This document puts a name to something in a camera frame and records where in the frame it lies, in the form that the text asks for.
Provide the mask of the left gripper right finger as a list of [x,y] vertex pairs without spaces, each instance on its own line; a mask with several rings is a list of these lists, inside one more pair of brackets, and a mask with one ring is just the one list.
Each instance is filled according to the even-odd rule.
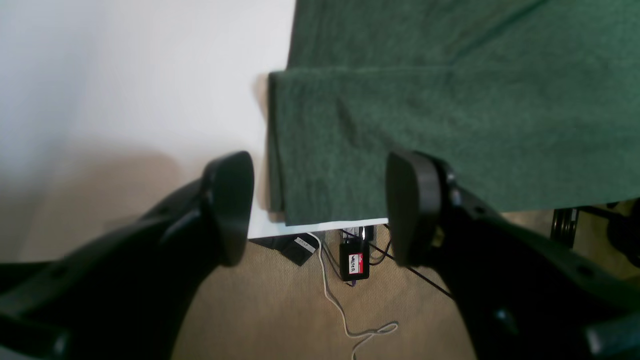
[[434,269],[479,360],[639,358],[639,290],[510,223],[445,161],[390,152],[385,196],[396,263]]

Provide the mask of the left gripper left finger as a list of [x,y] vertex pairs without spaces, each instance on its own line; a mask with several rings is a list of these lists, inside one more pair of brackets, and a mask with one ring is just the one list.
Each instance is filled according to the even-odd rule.
[[1,264],[3,360],[168,360],[195,294],[243,257],[246,151],[209,162],[126,226],[57,260]]

